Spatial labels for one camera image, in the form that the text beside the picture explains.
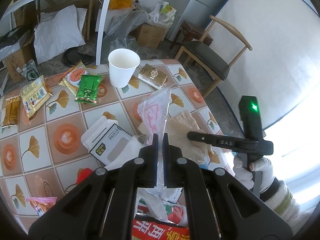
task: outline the green led light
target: green led light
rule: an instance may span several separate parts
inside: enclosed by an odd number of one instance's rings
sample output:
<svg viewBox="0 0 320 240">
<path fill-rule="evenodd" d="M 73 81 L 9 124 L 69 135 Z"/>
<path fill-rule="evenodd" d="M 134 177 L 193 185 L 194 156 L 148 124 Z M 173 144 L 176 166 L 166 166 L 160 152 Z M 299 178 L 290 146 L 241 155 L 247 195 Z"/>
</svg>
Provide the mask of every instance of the green led light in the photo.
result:
<svg viewBox="0 0 320 240">
<path fill-rule="evenodd" d="M 252 104 L 252 108 L 257 112 L 258 111 L 258 106 L 256 106 L 255 104 Z"/>
</svg>

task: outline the white glove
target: white glove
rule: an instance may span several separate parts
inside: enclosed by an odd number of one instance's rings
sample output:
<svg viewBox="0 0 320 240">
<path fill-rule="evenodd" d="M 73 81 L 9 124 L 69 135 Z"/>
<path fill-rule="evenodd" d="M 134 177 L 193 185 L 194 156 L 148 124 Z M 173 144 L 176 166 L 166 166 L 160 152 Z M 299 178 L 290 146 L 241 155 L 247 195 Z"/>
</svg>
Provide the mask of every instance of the white glove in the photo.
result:
<svg viewBox="0 0 320 240">
<path fill-rule="evenodd" d="M 238 156 L 235 156 L 235 158 L 233 159 L 233 163 L 235 165 L 233 167 L 233 171 L 236 174 L 235 178 L 247 189 L 253 188 L 254 182 L 252 180 L 252 173 L 242 167 L 243 163 Z M 260 193 L 266 191 L 275 179 L 271 161 L 266 158 L 258 159 L 257 161 L 250 164 L 250 169 L 252 171 L 262 171 Z"/>
</svg>

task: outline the white paper cup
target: white paper cup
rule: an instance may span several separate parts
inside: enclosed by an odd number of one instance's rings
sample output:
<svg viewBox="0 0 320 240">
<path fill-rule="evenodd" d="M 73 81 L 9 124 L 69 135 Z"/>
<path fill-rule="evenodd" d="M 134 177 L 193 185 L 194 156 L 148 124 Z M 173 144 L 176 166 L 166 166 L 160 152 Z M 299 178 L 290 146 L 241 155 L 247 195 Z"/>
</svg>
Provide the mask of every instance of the white paper cup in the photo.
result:
<svg viewBox="0 0 320 240">
<path fill-rule="evenodd" d="M 124 88 L 140 64 L 140 57 L 129 49 L 115 49 L 109 56 L 110 83 L 116 88 Z"/>
</svg>

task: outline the white table leg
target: white table leg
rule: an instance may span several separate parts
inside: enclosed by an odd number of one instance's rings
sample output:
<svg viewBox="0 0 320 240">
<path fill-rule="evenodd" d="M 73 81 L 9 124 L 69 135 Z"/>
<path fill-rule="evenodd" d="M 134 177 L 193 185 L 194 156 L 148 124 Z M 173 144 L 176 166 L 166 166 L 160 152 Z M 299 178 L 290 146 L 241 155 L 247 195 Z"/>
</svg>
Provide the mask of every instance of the white table leg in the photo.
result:
<svg viewBox="0 0 320 240">
<path fill-rule="evenodd" d="M 96 65 L 100 65 L 101 62 L 101 47 L 102 47 L 102 37 L 104 25 L 106 22 L 107 11 L 109 7 L 110 0 L 104 0 L 102 5 L 100 23 L 99 23 L 99 31 L 98 31 L 98 40 L 97 40 L 97 54 L 96 54 Z"/>
</svg>

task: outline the white sack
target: white sack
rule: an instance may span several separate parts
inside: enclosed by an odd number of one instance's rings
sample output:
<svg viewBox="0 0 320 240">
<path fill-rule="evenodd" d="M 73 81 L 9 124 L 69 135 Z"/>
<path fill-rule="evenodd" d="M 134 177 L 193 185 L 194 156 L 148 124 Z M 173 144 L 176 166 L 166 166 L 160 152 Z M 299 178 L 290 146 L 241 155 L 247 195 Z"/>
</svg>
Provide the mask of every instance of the white sack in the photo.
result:
<svg viewBox="0 0 320 240">
<path fill-rule="evenodd" d="M 78 22 L 78 28 L 79 31 L 82 32 L 85 16 L 87 15 L 87 9 L 84 8 L 77 8 L 77 22 Z M 52 13 L 40 13 L 40 23 L 50 21 L 54 19 L 54 17 L 57 15 L 58 12 L 52 12 Z"/>
<path fill-rule="evenodd" d="M 42 22 L 35 28 L 34 47 L 38 64 L 69 48 L 85 44 L 77 18 L 76 7 L 71 5 L 59 11 L 52 20 Z"/>
</svg>

